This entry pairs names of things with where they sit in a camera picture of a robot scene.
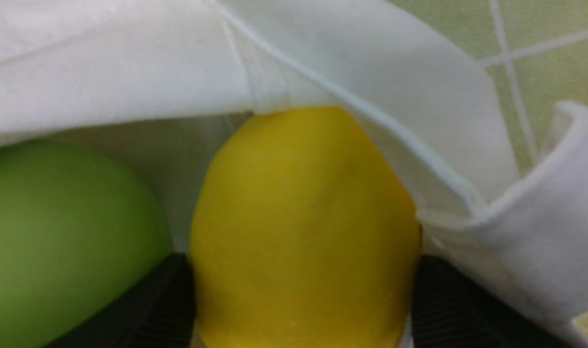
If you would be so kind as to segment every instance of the white napkin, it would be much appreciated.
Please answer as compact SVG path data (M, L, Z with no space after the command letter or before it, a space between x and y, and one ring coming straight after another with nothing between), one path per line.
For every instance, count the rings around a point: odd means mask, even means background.
M559 106L549 156L521 180L484 70L384 0L0 0L0 145L310 105L357 117L444 255L588 346L570 324L588 309L587 108Z

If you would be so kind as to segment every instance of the white fabric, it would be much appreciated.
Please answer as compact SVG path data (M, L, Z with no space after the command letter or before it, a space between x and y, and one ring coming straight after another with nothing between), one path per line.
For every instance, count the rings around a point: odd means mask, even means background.
M369 132L448 257L587 346L570 326L588 309L587 109L560 106L559 119L572 121L520 181L484 70L384 0L0 0L0 145L69 128L334 104ZM222 123L184 125L165 147L165 172L180 181L146 174L170 216L183 216L180 231L192 209L180 211L188 200L173 187L197 185L181 178L200 177L207 162L182 156L191 146L212 154L228 136ZM178 146L197 130L209 136ZM86 131L66 139L134 134ZM148 133L129 142L159 137ZM119 157L140 168L156 157L122 143L103 147L125 148Z

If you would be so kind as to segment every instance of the white grout line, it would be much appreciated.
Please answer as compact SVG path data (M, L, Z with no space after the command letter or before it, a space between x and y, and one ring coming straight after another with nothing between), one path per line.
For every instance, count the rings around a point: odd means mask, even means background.
M557 38L547 42L541 42L533 44L525 48L516 49L512 52L502 53L494 57L488 57L481 59L479 62L482 66L492 66L495 64L501 64L506 61L512 61L515 59L528 57L536 53L542 53L551 51L552 49L567 46L568 44L576 44L577 42L588 40L588 30L581 31L579 33L566 35L565 37Z
M526 144L528 146L530 158L534 163L536 163L539 157L536 146L536 138L534 136L534 132L532 132L530 120L528 119L528 113L526 112L526 107L524 106L523 98L521 97L521 91L519 90L519 82L517 81L517 73L515 73L513 62L510 59L508 59L508 40L506 39L506 31L504 30L504 21L502 19L502 10L500 8L499 0L489 0L489 7L491 8L493 24L495 27L496 35L498 37L498 45L500 46L500 49L502 51L502 62L504 63L504 68L506 68L506 75L508 76L508 82L510 85L511 94L513 96L515 110L517 111L519 125L521 126L521 129L524 132L524 137L526 138Z

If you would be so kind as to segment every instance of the black object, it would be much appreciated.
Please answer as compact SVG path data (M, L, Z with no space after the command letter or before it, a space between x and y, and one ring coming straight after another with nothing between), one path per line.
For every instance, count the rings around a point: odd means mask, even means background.
M420 262L412 322L416 348L570 348L435 256Z
M192 271L172 254L122 297L44 348L188 348L195 320Z

